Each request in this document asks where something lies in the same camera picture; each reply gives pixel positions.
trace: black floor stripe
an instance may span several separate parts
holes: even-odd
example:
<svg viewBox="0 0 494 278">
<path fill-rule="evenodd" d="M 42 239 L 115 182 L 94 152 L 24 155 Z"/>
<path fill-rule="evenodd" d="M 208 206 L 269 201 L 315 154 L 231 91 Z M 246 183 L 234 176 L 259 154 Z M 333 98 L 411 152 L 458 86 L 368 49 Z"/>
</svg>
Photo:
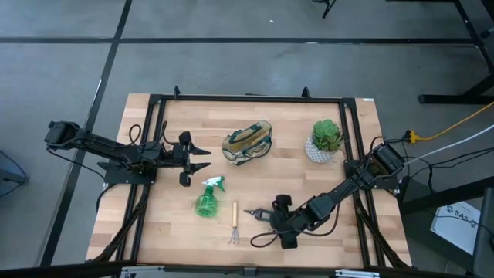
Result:
<svg viewBox="0 0 494 278">
<path fill-rule="evenodd" d="M 474 46 L 470 38 L 122 38 L 120 43 L 306 43 L 306 44 L 347 44 L 347 45 L 467 45 Z"/>
<path fill-rule="evenodd" d="M 115 36 L 113 38 L 113 43 L 108 52 L 107 61 L 103 67 L 103 72 L 101 73 L 100 82 L 96 89 L 96 95 L 91 105 L 90 112 L 86 119 L 84 128 L 91 131 L 96 123 L 96 117 L 98 111 L 100 110 L 101 101 L 103 100 L 103 95 L 105 89 L 107 88 L 108 78 L 110 77 L 111 68 L 117 55 L 118 41 L 122 37 L 124 31 L 125 23 L 127 22 L 127 17 L 129 15 L 130 6 L 132 5 L 132 0 L 126 0 L 123 7 L 122 16 L 117 26 Z M 83 163 L 84 157 L 86 155 L 85 151 L 77 150 L 75 154 L 74 161 Z M 42 254 L 40 266 L 50 266 L 53 261 L 53 257 L 56 252 L 56 246 L 59 242 L 60 235 L 62 234 L 63 225 L 65 223 L 67 213 L 69 212 L 70 202 L 72 201 L 73 193 L 76 189 L 77 180 L 80 174 L 80 166 L 73 164 L 69 173 L 67 174 L 66 183 L 64 184 L 63 196 L 60 202 L 60 206 L 56 212 L 56 217 L 53 222 L 51 232 L 49 234 L 48 241 L 46 242 L 45 250 Z"/>
<path fill-rule="evenodd" d="M 113 43 L 114 38 L 101 37 L 0 37 L 0 43 L 59 43 L 59 44 L 93 44 Z"/>
</svg>

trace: butcher block tabletop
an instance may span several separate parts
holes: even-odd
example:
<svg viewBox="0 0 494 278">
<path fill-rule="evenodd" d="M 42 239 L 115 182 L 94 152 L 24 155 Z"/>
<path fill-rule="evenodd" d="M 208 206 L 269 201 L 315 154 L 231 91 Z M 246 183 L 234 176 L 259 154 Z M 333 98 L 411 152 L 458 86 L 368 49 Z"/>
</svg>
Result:
<svg viewBox="0 0 494 278">
<path fill-rule="evenodd" d="M 130 126 L 144 124 L 149 96 L 145 93 L 129 95 L 117 136 L 119 142 L 129 144 Z M 374 101 L 356 99 L 356 102 L 367 150 L 372 139 L 381 135 L 381 128 Z M 151 186 L 137 262 L 159 265 L 362 267 L 352 198 L 343 200 L 337 228 L 329 236 L 302 234 L 298 237 L 297 249 L 283 250 L 279 239 L 263 249 L 250 245 L 253 236 L 270 232 L 271 229 L 268 222 L 255 220 L 243 212 L 244 209 L 271 209 L 271 202 L 279 194 L 291 195 L 291 209 L 296 209 L 312 196 L 328 192 L 345 180 L 345 154 L 342 151 L 327 164 L 310 161 L 304 152 L 304 143 L 313 124 L 325 119 L 332 119 L 341 127 L 337 104 L 168 100 L 164 113 L 164 120 L 167 121 L 166 138 L 176 141 L 181 132 L 190 131 L 193 143 L 212 153 L 205 156 L 191 155 L 191 162 L 211 162 L 211 165 L 191 177 L 190 188 L 182 187 L 178 181 L 181 168 L 159 169 L 157 180 Z M 222 153 L 223 139 L 258 120 L 267 120 L 272 125 L 271 151 L 264 158 L 254 159 L 242 166 L 230 164 Z M 347 120 L 350 130 L 350 138 L 347 140 L 350 140 L 354 158 L 357 158 L 349 110 Z M 212 219 L 201 218 L 194 212 L 195 201 L 205 190 L 201 183 L 219 175 L 225 176 L 225 192 L 215 189 L 218 214 Z M 101 199 L 87 259 L 99 255 L 118 232 L 124 218 L 129 189 L 129 185 L 116 185 Z M 396 199 L 383 190 L 373 190 L 373 193 L 380 231 L 401 259 L 411 264 Z M 237 202 L 239 207 L 238 245 L 228 243 L 232 234 L 233 202 Z M 316 232 L 328 231 L 334 219 L 332 215 Z M 134 230 L 131 229 L 124 259 L 130 257 L 133 238 Z M 255 243 L 260 245 L 270 239 L 261 238 Z M 376 263 L 374 244 L 368 231 L 367 241 L 371 262 Z"/>
</svg>

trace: spray bottle nozzle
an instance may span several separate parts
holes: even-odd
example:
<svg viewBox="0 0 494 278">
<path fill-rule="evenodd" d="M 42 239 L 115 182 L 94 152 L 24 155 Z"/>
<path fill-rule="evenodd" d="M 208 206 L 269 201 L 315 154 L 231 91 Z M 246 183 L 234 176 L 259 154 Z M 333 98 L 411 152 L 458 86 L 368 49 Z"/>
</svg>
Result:
<svg viewBox="0 0 494 278">
<path fill-rule="evenodd" d="M 206 181 L 203 181 L 202 184 L 203 185 L 206 185 L 206 186 L 218 186 L 223 192 L 225 191 L 225 189 L 223 188 L 223 181 L 225 180 L 225 177 L 224 176 L 218 176 L 218 177 L 214 177 L 214 178 L 210 178 Z"/>
</svg>

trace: succulent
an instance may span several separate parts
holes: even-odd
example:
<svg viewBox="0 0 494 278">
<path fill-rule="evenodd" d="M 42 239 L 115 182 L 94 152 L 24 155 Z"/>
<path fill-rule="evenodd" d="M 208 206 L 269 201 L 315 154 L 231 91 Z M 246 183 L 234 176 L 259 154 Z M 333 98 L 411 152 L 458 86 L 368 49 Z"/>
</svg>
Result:
<svg viewBox="0 0 494 278">
<path fill-rule="evenodd" d="M 320 151 L 337 151 L 342 142 L 340 128 L 332 120 L 319 120 L 314 124 L 313 143 Z"/>
</svg>

